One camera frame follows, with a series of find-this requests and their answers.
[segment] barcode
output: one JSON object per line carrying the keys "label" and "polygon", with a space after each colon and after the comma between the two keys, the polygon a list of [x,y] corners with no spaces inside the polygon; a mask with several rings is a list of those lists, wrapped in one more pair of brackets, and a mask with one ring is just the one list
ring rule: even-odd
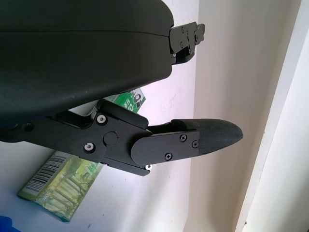
{"label": "barcode", "polygon": [[45,165],[43,165],[28,182],[23,191],[37,196],[47,182],[57,173],[61,165],[68,157],[70,157],[70,155],[63,152],[56,152],[52,155]]}

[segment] blue object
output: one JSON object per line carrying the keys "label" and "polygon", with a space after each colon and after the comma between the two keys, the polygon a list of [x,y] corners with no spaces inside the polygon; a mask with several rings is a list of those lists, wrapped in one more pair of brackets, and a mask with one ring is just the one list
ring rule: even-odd
{"label": "blue object", "polygon": [[20,232],[12,227],[13,221],[9,217],[0,216],[0,232]]}

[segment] screw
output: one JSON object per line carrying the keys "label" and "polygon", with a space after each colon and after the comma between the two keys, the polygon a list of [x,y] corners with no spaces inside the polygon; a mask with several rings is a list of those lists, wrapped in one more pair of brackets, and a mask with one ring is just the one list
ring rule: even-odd
{"label": "screw", "polygon": [[180,136],[180,142],[185,142],[187,140],[187,136],[185,134],[182,134]]}
{"label": "screw", "polygon": [[151,169],[153,168],[153,165],[152,164],[148,164],[145,166],[145,169],[150,171]]}
{"label": "screw", "polygon": [[86,151],[92,151],[94,147],[95,146],[93,145],[93,143],[87,143],[87,144],[85,144],[84,149]]}
{"label": "screw", "polygon": [[99,124],[103,124],[104,122],[106,122],[106,117],[105,117],[104,115],[99,115],[99,116],[97,117],[97,122],[98,122]]}
{"label": "screw", "polygon": [[192,147],[197,148],[198,147],[198,141],[194,140],[193,143],[192,143]]}
{"label": "screw", "polygon": [[172,157],[173,157],[172,153],[167,153],[167,154],[165,155],[165,160],[166,160],[166,161],[169,161],[169,160],[172,159]]}

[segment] black plastic housing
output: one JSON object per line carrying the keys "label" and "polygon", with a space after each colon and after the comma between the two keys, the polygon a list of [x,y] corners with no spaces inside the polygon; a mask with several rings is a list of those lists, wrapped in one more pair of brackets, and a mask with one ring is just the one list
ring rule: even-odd
{"label": "black plastic housing", "polygon": [[0,127],[167,78],[161,0],[1,0]]}

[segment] metal bracket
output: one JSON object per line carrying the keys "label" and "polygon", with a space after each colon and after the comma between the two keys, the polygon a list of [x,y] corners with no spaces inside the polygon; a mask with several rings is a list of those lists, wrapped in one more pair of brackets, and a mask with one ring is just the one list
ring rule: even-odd
{"label": "metal bracket", "polygon": [[132,147],[131,157],[138,165],[196,157],[199,156],[198,141],[198,131],[154,134],[139,139]]}
{"label": "metal bracket", "polygon": [[188,62],[195,46],[204,40],[205,25],[196,22],[172,28],[169,31],[169,48],[172,64]]}

